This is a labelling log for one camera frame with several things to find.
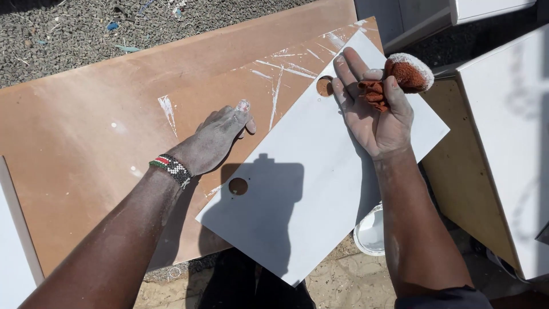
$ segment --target forearm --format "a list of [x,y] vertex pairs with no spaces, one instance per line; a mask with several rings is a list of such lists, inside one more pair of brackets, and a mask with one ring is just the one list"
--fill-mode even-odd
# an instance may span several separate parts
[[383,200],[387,265],[397,295],[473,286],[431,202],[411,146],[374,165]]
[[131,308],[179,190],[150,167],[21,307]]

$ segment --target paint can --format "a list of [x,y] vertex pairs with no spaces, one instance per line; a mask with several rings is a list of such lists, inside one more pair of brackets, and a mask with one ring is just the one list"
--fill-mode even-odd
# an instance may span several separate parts
[[355,226],[352,232],[358,249],[367,255],[385,255],[383,238],[383,205],[375,206],[370,213]]

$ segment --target hand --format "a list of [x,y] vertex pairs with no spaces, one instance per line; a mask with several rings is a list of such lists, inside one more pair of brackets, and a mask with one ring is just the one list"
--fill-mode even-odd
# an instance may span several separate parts
[[390,109],[380,113],[365,98],[358,96],[357,84],[363,80],[381,80],[383,71],[369,70],[351,47],[343,50],[343,56],[335,58],[334,67],[338,78],[334,78],[332,85],[345,122],[372,159],[383,159],[411,147],[413,109],[396,79],[389,76],[383,83]]
[[250,134],[255,133],[254,118],[249,110],[250,103],[242,100],[236,108],[225,106],[212,112],[194,135],[167,154],[175,157],[193,176],[213,170],[227,156],[236,137],[244,137],[244,127]]

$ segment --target bracelet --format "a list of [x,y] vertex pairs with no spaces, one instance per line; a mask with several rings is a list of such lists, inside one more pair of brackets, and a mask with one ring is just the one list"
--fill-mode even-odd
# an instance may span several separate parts
[[189,171],[169,154],[161,154],[156,159],[150,161],[149,164],[161,167],[168,171],[177,183],[179,183],[179,186],[181,186],[182,189],[185,189],[185,186],[191,181],[192,175]]

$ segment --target drilled hole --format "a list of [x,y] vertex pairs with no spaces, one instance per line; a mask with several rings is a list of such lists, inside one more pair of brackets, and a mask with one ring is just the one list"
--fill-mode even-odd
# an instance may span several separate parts
[[332,87],[333,79],[333,77],[326,75],[316,82],[316,91],[318,91],[319,95],[329,97],[334,94],[334,88]]
[[229,191],[235,195],[242,195],[248,190],[248,183],[242,178],[233,178],[229,181]]

